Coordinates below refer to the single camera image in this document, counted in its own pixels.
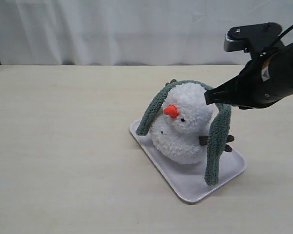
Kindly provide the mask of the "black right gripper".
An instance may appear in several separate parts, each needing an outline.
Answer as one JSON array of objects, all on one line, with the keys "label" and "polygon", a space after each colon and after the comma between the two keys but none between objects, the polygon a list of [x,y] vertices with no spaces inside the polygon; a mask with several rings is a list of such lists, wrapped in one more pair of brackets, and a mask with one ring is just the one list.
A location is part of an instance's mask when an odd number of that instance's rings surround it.
[{"label": "black right gripper", "polygon": [[278,55],[252,59],[233,81],[207,90],[204,97],[207,105],[267,108],[283,99],[283,60]]}]

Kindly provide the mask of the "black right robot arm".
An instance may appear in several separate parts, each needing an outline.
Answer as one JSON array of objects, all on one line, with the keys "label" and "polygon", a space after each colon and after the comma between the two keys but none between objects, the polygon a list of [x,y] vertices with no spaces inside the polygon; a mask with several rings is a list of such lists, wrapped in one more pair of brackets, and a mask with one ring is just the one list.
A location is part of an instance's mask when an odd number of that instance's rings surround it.
[{"label": "black right robot arm", "polygon": [[293,95],[293,43],[250,60],[240,73],[206,91],[206,104],[264,109]]}]

